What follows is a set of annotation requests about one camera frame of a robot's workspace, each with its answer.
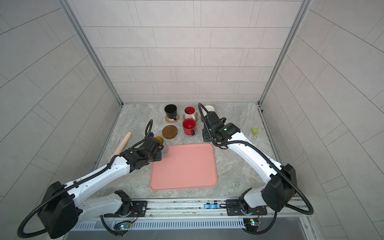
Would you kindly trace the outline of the wooden rolling pin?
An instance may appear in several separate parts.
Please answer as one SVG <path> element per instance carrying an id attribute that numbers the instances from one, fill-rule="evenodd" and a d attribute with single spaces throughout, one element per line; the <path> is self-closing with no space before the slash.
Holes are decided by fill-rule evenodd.
<path id="1" fill-rule="evenodd" d="M 117 147 L 117 149 L 115 150 L 115 152 L 112 154 L 111 159 L 112 159 L 113 156 L 115 156 L 115 155 L 120 155 L 121 152 L 123 152 L 125 146 L 127 145 L 129 139 L 131 138 L 131 135 L 132 135 L 132 133 L 131 133 L 131 132 L 128 132 L 128 133 L 124 136 L 123 140 L 120 142 L 119 146 Z"/>

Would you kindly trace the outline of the blue mug yellow inside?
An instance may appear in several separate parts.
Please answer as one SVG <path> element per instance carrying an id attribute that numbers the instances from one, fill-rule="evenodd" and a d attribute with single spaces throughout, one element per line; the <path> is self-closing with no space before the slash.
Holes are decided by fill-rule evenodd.
<path id="1" fill-rule="evenodd" d="M 162 158 L 164 158 L 167 154 L 168 154 L 168 146 L 167 144 L 165 143 L 163 137 L 160 137 L 160 136 L 157 136 L 155 137 L 157 140 L 159 140 L 161 142 L 161 144 L 163 145 L 163 149 L 161 151 L 162 153 Z"/>

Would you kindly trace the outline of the aluminium mounting rail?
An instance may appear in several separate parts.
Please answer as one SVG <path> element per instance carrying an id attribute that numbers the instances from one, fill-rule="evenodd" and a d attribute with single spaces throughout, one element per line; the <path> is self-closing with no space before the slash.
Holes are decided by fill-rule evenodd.
<path id="1" fill-rule="evenodd" d="M 209 217 L 224 217 L 228 216 L 226 210 L 226 200 L 220 199 L 217 201 L 207 200 L 206 202 L 203 199 L 144 199 L 144 200 L 132 200 L 132 201 L 147 201 L 147 210 L 144 217 L 136 218 L 160 218 L 160 217 L 170 217 L 176 218 L 181 217 L 186 219 L 188 217 L 196 216 L 197 218 L 209 218 Z M 217 203 L 220 205 L 220 209 L 205 209 L 204 204 L 213 204 Z M 260 206 L 265 206 L 267 208 L 267 215 L 273 216 L 274 210 L 267 206 L 267 204 L 262 204 Z M 107 208 L 102 208 L 103 214 L 111 214 L 108 212 Z M 242 218 L 252 218 L 253 216 L 240 216 Z"/>

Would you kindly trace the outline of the red mug front row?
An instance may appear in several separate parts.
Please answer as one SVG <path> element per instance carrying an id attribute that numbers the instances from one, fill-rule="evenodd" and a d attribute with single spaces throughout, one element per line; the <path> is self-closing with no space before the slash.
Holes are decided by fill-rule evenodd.
<path id="1" fill-rule="evenodd" d="M 196 122 L 193 119 L 185 119 L 183 121 L 183 130 L 187 136 L 196 134 Z"/>

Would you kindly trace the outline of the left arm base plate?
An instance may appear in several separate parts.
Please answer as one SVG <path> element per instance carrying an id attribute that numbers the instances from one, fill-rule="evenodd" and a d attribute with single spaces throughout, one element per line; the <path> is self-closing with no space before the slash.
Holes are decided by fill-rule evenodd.
<path id="1" fill-rule="evenodd" d="M 106 218 L 133 218 L 144 217 L 147 210 L 147 201 L 123 202 L 115 213 L 105 214 Z"/>

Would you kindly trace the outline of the woven rattan coaster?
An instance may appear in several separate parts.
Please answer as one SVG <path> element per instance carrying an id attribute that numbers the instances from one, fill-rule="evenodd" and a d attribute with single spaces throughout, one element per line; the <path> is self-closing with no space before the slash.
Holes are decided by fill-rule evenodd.
<path id="1" fill-rule="evenodd" d="M 170 124 L 174 124 L 174 123 L 178 122 L 179 119 L 180 119 L 180 115 L 179 114 L 177 114 L 176 119 L 168 118 L 168 116 L 165 116 L 166 122 L 170 123 Z"/>

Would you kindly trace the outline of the white mug red inside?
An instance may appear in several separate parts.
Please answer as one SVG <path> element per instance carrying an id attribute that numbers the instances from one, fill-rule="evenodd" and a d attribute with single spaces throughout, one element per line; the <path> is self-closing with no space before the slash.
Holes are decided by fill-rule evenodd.
<path id="1" fill-rule="evenodd" d="M 196 109 L 193 106 L 187 106 L 184 109 L 184 118 L 185 119 L 192 119 L 193 121 L 196 120 Z"/>

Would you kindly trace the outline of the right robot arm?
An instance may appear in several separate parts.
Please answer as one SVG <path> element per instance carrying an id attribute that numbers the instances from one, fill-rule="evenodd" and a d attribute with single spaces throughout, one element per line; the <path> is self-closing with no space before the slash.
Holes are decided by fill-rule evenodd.
<path id="1" fill-rule="evenodd" d="M 198 103 L 204 129 L 212 144 L 220 149 L 229 149 L 244 159 L 262 178 L 265 187 L 249 189 L 239 197 L 243 213 L 250 215 L 257 207 L 268 206 L 276 213 L 287 207 L 298 213 L 312 215 L 314 208 L 297 186 L 296 170 L 291 165 L 282 165 L 254 146 L 241 130 L 216 112 L 208 111 Z"/>

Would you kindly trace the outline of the left circuit board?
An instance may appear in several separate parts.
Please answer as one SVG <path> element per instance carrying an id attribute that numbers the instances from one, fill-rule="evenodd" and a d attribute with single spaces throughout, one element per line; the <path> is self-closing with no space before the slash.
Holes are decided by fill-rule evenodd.
<path id="1" fill-rule="evenodd" d="M 123 222 L 116 223 L 114 225 L 114 230 L 127 231 L 131 227 L 131 223 L 132 223 L 131 221 L 123 221 Z"/>

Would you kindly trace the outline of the blue clamp on rail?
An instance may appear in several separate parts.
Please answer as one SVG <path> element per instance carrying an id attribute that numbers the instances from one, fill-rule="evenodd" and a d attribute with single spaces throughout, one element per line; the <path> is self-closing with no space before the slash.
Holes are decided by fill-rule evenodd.
<path id="1" fill-rule="evenodd" d="M 204 208 L 205 209 L 220 209 L 221 207 L 217 203 L 213 203 L 213 204 L 207 203 L 207 204 L 204 204 Z"/>

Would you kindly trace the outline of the black mug back row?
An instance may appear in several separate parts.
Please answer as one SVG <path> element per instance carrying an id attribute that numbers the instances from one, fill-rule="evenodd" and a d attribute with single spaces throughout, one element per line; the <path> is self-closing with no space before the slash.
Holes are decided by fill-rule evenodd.
<path id="1" fill-rule="evenodd" d="M 177 106 L 174 104 L 169 104 L 165 106 L 165 112 L 166 116 L 169 120 L 177 121 L 178 120 L 178 113 L 177 113 Z"/>

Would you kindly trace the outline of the brown wooden coaster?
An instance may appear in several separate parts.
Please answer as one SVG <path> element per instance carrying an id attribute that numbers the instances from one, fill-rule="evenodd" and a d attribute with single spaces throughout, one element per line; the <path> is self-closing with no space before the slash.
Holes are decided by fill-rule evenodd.
<path id="1" fill-rule="evenodd" d="M 177 136 L 177 134 L 178 134 L 178 129 L 173 125 L 168 125 L 164 127 L 162 130 L 162 135 L 166 139 L 173 139 L 174 137 Z"/>

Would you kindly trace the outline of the cork paw print coaster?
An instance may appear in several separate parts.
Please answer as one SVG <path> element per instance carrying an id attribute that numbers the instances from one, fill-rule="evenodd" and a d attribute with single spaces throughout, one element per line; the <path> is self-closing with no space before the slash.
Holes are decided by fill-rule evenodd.
<path id="1" fill-rule="evenodd" d="M 199 119 L 198 119 L 199 115 L 197 112 L 194 112 L 193 114 L 187 114 L 187 113 L 184 113 L 183 114 L 183 119 L 192 119 L 194 120 L 195 122 L 197 122 Z"/>

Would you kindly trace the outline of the pink silicone tray mat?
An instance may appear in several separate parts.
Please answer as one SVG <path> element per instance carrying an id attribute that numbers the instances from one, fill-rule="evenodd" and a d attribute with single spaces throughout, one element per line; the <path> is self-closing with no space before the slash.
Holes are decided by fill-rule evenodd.
<path id="1" fill-rule="evenodd" d="M 152 165 L 153 191 L 213 187 L 218 183 L 211 144 L 168 146 L 168 154 Z"/>

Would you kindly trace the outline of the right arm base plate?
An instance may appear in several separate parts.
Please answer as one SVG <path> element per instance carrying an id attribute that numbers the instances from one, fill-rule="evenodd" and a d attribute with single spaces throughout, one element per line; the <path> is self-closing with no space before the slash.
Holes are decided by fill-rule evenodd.
<path id="1" fill-rule="evenodd" d="M 240 200 L 226 200 L 225 208 L 228 216 L 266 216 L 268 214 L 265 206 L 248 208 Z"/>

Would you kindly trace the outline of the circuit board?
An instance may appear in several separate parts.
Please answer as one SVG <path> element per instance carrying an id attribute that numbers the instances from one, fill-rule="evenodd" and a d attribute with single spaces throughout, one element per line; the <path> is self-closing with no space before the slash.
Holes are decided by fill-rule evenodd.
<path id="1" fill-rule="evenodd" d="M 262 225 L 262 222 L 259 219 L 244 218 L 243 222 L 247 229 L 258 229 Z"/>
<path id="2" fill-rule="evenodd" d="M 132 223 L 131 221 L 123 221 L 123 222 L 116 223 L 114 225 L 114 230 L 127 231 L 131 227 L 131 223 Z"/>

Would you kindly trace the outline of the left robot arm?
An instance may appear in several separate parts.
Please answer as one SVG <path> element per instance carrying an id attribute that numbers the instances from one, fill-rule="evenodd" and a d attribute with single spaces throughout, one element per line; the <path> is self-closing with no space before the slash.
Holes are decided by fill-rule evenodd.
<path id="1" fill-rule="evenodd" d="M 66 184 L 59 181 L 51 184 L 42 202 L 21 222 L 18 237 L 27 239 L 47 233 L 52 239 L 57 239 L 82 221 L 105 214 L 128 215 L 132 201 L 124 191 L 91 200 L 88 198 L 114 180 L 162 159 L 164 146 L 154 137 L 152 126 L 153 120 L 149 120 L 144 139 L 113 155 L 103 167 Z"/>

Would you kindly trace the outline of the right circuit board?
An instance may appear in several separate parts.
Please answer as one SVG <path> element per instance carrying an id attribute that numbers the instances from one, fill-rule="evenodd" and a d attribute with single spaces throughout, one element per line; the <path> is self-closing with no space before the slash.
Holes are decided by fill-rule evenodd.
<path id="1" fill-rule="evenodd" d="M 244 218 L 243 222 L 247 229 L 258 229 L 262 225 L 262 222 L 259 219 Z"/>

